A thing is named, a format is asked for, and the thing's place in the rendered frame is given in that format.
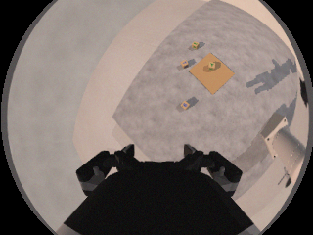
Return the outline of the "tan flat mat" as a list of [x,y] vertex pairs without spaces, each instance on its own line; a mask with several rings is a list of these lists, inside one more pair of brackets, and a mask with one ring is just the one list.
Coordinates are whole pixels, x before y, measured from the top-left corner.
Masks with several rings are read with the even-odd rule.
[[[215,63],[214,70],[208,69],[209,62]],[[197,78],[212,95],[234,75],[226,65],[211,53],[193,66],[189,72]]]

